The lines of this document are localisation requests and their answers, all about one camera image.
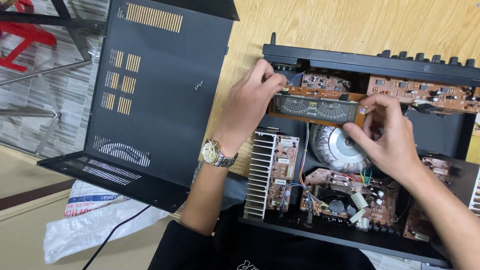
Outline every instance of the person's left hand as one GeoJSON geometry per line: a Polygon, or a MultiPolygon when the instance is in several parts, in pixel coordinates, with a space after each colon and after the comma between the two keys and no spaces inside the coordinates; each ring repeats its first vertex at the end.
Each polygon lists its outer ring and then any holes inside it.
{"type": "Polygon", "coordinates": [[[237,154],[265,115],[273,95],[286,83],[284,75],[274,73],[273,67],[260,59],[230,89],[222,118],[212,135],[212,139],[220,143],[223,155],[232,158],[237,154]]]}

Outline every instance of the wristwatch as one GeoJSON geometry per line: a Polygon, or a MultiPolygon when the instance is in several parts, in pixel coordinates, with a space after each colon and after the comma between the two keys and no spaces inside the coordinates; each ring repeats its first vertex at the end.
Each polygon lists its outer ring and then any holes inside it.
{"type": "Polygon", "coordinates": [[[238,153],[232,157],[225,157],[220,152],[220,144],[217,141],[207,139],[202,147],[202,157],[208,164],[212,164],[217,167],[231,167],[238,157],[238,153]]]}

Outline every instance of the vu meter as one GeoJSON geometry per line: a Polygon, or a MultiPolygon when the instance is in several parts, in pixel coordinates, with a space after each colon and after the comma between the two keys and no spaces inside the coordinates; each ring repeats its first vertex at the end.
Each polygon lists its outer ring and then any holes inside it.
{"type": "Polygon", "coordinates": [[[358,101],[366,95],[335,93],[332,91],[309,92],[308,88],[286,87],[289,93],[274,95],[269,106],[270,115],[292,118],[310,123],[341,127],[353,122],[362,125],[365,107],[358,101]]]}

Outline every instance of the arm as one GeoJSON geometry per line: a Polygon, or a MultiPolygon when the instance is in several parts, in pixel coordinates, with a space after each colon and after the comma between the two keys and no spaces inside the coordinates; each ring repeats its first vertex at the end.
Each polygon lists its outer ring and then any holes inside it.
{"type": "MultiPolygon", "coordinates": [[[[265,115],[272,96],[286,81],[285,76],[274,74],[272,66],[260,59],[232,87],[222,118],[212,135],[212,139],[220,143],[223,155],[235,156],[265,115]],[[267,80],[262,83],[264,75],[267,80]]],[[[220,213],[227,172],[228,168],[202,164],[182,211],[180,224],[203,235],[212,234],[220,213]]]]}
{"type": "Polygon", "coordinates": [[[477,269],[480,219],[421,163],[412,123],[402,116],[397,98],[374,94],[361,103],[368,106],[363,130],[353,123],[346,123],[344,129],[380,170],[401,183],[422,205],[455,268],[477,269]]]}

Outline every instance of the vu meter display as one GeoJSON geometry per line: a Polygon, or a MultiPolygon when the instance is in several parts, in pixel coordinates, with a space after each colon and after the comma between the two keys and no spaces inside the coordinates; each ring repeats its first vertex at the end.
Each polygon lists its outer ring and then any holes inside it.
{"type": "Polygon", "coordinates": [[[358,103],[275,95],[274,113],[343,124],[355,122],[358,103]]]}

